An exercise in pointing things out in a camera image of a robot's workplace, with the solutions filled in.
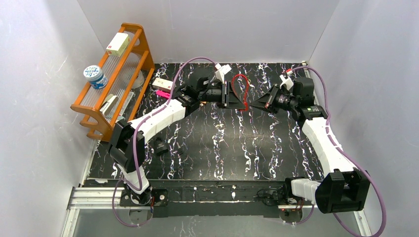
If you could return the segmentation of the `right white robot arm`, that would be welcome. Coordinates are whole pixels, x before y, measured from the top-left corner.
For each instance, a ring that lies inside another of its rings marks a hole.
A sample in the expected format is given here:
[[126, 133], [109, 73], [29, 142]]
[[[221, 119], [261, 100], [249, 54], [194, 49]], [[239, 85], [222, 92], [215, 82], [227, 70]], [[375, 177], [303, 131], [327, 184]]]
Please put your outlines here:
[[370, 182], [338, 151], [337, 142], [330, 141], [332, 130], [327, 126], [328, 114], [322, 106], [314, 103], [313, 79], [295, 78], [275, 84], [250, 106], [271, 114], [280, 110], [290, 112], [311, 143], [325, 173], [322, 181], [286, 178], [285, 198], [305, 199], [322, 213], [363, 210]]

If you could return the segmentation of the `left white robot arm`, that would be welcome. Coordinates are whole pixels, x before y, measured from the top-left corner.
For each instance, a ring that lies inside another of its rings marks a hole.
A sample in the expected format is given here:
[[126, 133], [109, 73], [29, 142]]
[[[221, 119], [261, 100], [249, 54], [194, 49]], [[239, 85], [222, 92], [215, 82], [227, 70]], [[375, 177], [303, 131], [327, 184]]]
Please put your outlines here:
[[108, 154], [123, 173], [124, 189], [129, 199], [139, 205], [152, 202], [151, 186], [142, 167], [148, 141], [171, 124], [196, 111], [203, 102], [216, 103], [220, 109], [245, 110], [246, 104], [233, 92], [232, 83], [209, 76], [192, 76], [174, 89], [173, 95], [146, 115], [114, 126]]

